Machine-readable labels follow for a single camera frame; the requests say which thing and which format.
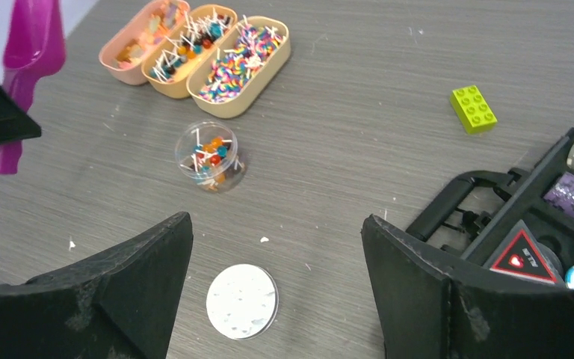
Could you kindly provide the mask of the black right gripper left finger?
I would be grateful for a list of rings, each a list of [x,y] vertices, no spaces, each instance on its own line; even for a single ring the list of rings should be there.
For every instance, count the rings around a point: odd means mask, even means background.
[[[93,256],[0,285],[0,358],[165,358],[193,247],[179,212]]]

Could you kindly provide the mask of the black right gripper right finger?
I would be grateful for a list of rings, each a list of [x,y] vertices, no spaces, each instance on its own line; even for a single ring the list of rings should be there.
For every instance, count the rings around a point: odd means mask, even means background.
[[[374,215],[362,246],[388,358],[574,358],[574,290],[483,269]]]

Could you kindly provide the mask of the magenta plastic scoop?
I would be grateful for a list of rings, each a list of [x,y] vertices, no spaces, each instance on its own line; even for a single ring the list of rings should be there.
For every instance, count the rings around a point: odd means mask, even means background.
[[[62,68],[66,57],[60,2],[15,1],[3,57],[2,87],[22,115],[5,126],[14,138],[0,144],[1,175],[16,174],[22,142],[42,135],[40,125],[28,117],[34,90],[39,80]]]

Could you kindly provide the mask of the clear round jar lid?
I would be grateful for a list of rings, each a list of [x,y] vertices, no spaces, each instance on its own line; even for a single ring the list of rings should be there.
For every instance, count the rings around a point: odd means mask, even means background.
[[[206,295],[212,326],[231,340],[250,340],[274,322],[279,306],[277,285],[263,268],[237,264],[220,272]]]

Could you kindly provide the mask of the clear plastic jar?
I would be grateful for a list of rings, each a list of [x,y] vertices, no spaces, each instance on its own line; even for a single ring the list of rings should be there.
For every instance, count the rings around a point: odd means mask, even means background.
[[[213,193],[235,187],[247,171],[246,154],[235,133],[214,120],[191,124],[176,142],[174,154],[183,174]]]

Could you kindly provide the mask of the black poker chip case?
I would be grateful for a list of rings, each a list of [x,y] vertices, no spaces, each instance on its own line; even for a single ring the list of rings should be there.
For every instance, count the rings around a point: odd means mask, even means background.
[[[530,170],[455,177],[407,228],[422,241],[460,214],[461,256],[521,280],[574,290],[574,128]]]

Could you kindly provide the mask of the pink oval candy tray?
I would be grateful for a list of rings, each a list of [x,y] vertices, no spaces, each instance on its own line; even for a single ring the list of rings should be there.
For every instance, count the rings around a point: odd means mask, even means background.
[[[181,26],[190,9],[186,1],[149,2],[102,47],[100,64],[124,84],[146,83],[142,62]]]

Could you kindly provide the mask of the yellow tray with ball lollipops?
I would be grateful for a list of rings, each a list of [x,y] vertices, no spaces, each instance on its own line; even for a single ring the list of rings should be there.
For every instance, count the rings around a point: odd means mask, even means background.
[[[194,8],[143,60],[142,74],[159,93],[173,99],[188,97],[189,75],[217,49],[237,21],[233,9],[219,4]]]

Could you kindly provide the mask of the yellow-green toy brick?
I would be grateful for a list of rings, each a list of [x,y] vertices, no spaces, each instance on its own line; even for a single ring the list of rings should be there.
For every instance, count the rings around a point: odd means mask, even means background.
[[[498,120],[477,86],[458,88],[451,92],[450,103],[466,133],[490,131]]]

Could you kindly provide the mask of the tan tray with swirl lollipops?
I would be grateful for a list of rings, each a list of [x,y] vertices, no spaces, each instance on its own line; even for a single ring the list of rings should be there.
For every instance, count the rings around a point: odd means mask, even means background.
[[[189,75],[186,88],[205,112],[222,119],[243,114],[291,55],[286,24],[244,16]]]

